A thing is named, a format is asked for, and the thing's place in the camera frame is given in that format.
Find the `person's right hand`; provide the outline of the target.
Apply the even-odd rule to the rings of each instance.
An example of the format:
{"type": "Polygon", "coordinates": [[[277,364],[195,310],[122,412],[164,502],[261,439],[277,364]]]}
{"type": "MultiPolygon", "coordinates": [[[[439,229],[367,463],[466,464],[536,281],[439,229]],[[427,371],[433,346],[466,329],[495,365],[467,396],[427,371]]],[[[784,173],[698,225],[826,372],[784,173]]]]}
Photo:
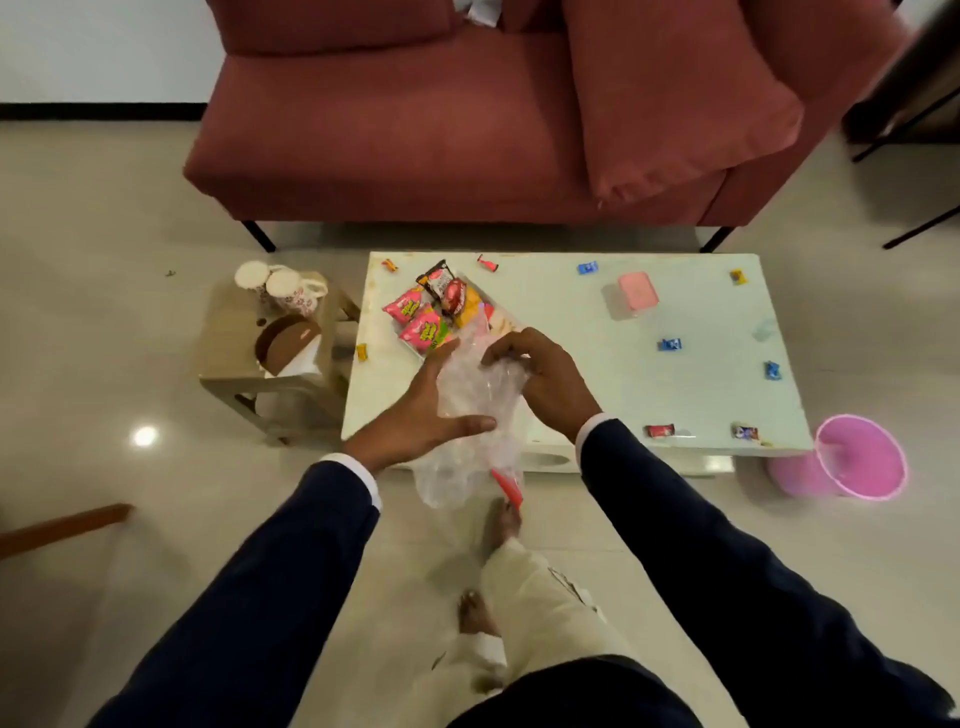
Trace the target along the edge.
{"type": "Polygon", "coordinates": [[[535,418],[570,443],[576,443],[591,418],[603,413],[570,354],[549,337],[548,363],[543,372],[526,372],[522,395],[527,406],[535,418]]]}

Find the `clear plastic bag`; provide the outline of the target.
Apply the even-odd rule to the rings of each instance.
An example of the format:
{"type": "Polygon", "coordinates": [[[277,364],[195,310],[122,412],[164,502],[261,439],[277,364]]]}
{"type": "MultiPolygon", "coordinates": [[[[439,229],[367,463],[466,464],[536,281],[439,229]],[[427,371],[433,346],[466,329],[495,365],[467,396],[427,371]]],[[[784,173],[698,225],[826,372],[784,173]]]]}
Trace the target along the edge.
{"type": "Polygon", "coordinates": [[[458,332],[461,344],[437,378],[438,415],[451,419],[479,415],[495,419],[494,430],[459,438],[431,450],[412,464],[415,489],[434,509],[455,509],[496,484],[514,506],[522,504],[522,434],[518,424],[522,391],[529,375],[510,357],[482,364],[498,339],[486,306],[458,332]]]}

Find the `person's right forearm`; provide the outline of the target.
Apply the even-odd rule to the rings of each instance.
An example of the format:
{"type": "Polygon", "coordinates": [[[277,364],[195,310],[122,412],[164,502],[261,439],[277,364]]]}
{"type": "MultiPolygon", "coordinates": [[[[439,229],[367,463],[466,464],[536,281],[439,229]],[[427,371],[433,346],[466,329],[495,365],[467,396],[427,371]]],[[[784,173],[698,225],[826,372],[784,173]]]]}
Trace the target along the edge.
{"type": "Polygon", "coordinates": [[[619,419],[588,423],[587,490],[750,728],[960,728],[941,685],[886,657],[619,419]]]}

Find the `pink snack packet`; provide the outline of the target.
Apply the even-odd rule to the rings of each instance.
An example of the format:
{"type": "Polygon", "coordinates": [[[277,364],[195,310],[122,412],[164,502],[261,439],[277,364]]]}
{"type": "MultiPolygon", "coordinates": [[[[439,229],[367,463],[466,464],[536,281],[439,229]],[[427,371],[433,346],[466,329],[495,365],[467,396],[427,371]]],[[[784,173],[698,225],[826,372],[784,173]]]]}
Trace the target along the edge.
{"type": "Polygon", "coordinates": [[[419,315],[425,304],[429,304],[425,287],[414,285],[395,300],[384,305],[382,311],[397,324],[406,327],[419,315]]]}
{"type": "Polygon", "coordinates": [[[398,340],[423,358],[442,346],[450,334],[447,317],[432,305],[427,305],[402,328],[398,340]]]}

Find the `black and red snack packet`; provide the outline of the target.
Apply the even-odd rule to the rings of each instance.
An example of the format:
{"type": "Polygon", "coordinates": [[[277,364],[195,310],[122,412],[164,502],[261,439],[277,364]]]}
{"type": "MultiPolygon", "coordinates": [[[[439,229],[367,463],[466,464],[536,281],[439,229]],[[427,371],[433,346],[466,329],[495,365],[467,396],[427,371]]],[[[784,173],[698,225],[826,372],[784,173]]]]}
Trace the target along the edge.
{"type": "Polygon", "coordinates": [[[434,301],[442,302],[446,291],[456,278],[457,276],[451,271],[448,262],[441,259],[426,272],[420,274],[415,282],[425,292],[429,293],[434,301]]]}

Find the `person's right leg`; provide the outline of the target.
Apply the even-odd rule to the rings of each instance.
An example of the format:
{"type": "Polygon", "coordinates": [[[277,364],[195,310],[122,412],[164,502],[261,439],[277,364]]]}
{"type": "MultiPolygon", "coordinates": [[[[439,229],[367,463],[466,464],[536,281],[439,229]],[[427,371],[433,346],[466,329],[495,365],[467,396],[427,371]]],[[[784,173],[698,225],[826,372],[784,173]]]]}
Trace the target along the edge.
{"type": "Polygon", "coordinates": [[[480,591],[505,649],[507,682],[582,659],[635,660],[637,652],[583,600],[582,591],[521,542],[521,526],[521,514],[509,501],[490,502],[480,591]]]}

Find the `person's leg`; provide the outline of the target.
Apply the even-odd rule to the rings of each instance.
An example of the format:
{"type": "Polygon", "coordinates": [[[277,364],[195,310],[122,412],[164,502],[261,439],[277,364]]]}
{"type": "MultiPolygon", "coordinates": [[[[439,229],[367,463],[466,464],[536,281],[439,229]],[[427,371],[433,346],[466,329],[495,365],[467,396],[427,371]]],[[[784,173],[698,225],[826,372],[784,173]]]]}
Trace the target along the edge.
{"type": "Polygon", "coordinates": [[[433,666],[414,680],[397,713],[397,728],[448,728],[504,688],[507,660],[502,637],[478,590],[457,603],[458,633],[433,666]]]}
{"type": "Polygon", "coordinates": [[[509,501],[490,502],[480,591],[505,649],[507,682],[582,659],[635,660],[637,652],[583,600],[582,591],[521,542],[521,526],[521,514],[509,501]]]}

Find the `brown round napkin holder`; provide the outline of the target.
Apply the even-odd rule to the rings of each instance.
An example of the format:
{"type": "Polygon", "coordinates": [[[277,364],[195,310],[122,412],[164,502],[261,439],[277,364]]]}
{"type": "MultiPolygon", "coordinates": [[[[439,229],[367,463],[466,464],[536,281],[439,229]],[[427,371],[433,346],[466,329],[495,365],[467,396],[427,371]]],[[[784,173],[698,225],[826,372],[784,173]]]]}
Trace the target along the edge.
{"type": "Polygon", "coordinates": [[[288,313],[262,328],[253,344],[254,357],[263,371],[277,378],[320,336],[317,321],[288,313]]]}

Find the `white patterned mug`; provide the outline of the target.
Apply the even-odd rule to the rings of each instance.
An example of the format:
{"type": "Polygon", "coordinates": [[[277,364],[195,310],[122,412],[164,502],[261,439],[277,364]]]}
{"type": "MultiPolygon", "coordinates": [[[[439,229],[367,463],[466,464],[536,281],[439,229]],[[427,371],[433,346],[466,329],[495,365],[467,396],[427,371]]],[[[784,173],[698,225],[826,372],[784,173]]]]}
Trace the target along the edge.
{"type": "Polygon", "coordinates": [[[260,260],[250,260],[242,263],[233,276],[234,285],[248,292],[253,292],[259,301],[268,304],[271,300],[267,290],[267,283],[273,273],[287,270],[286,266],[269,264],[260,260]]]}
{"type": "Polygon", "coordinates": [[[329,286],[323,280],[276,266],[267,277],[266,292],[283,310],[313,318],[320,301],[329,293],[329,286]]]}

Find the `person's left leg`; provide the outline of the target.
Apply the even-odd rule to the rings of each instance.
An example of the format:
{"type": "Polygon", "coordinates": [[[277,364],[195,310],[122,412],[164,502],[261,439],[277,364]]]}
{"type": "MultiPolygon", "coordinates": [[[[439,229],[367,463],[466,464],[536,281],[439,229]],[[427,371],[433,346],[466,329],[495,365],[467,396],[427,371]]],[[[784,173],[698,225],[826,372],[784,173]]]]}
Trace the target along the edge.
{"type": "Polygon", "coordinates": [[[504,688],[507,660],[502,637],[478,590],[457,603],[458,633],[433,666],[414,680],[397,713],[397,728],[448,728],[504,688]]]}

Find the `red sofa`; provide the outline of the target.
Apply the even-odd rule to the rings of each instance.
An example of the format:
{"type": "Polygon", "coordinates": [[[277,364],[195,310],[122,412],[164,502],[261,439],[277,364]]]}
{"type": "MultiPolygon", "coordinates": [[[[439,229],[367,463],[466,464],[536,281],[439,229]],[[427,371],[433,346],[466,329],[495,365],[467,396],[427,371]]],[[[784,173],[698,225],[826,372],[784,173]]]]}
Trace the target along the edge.
{"type": "Polygon", "coordinates": [[[749,225],[902,54],[891,0],[739,0],[794,144],[627,205],[594,197],[562,0],[205,0],[224,61],[184,176],[258,222],[749,225]]]}

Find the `person's dark jacket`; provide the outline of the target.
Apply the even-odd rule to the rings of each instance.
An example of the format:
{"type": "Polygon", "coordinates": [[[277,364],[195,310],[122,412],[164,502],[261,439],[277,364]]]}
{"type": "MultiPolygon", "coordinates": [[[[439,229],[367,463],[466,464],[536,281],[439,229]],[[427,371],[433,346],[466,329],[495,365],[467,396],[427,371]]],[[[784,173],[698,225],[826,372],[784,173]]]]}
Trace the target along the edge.
{"type": "Polygon", "coordinates": [[[567,661],[523,675],[446,728],[703,728],[659,677],[625,656],[567,661]]]}

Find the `red sofa cushion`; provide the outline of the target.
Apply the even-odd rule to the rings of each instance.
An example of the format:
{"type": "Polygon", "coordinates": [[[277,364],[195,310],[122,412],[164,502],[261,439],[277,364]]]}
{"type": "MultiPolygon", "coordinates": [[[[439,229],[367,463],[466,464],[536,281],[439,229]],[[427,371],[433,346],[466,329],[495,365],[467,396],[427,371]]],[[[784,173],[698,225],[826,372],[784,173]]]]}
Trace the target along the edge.
{"type": "Polygon", "coordinates": [[[739,0],[561,0],[593,196],[627,206],[786,150],[804,104],[739,0]]]}

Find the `brown wooden bar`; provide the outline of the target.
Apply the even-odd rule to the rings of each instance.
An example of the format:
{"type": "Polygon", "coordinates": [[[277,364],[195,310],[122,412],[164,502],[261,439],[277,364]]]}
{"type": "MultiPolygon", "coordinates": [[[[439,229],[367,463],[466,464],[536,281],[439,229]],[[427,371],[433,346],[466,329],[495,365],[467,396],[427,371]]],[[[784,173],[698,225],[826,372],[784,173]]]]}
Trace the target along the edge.
{"type": "Polygon", "coordinates": [[[135,507],[114,503],[0,532],[0,562],[101,528],[125,523],[135,507]]]}

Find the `black metal chair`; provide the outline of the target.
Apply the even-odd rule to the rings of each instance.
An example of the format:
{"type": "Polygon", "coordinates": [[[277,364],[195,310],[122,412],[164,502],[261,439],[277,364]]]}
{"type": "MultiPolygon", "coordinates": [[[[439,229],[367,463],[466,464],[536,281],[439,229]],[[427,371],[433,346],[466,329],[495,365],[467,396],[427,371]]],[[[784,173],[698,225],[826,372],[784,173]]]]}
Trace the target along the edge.
{"type": "Polygon", "coordinates": [[[960,0],[937,0],[907,50],[842,121],[871,213],[903,231],[890,250],[960,214],[960,0]]]}

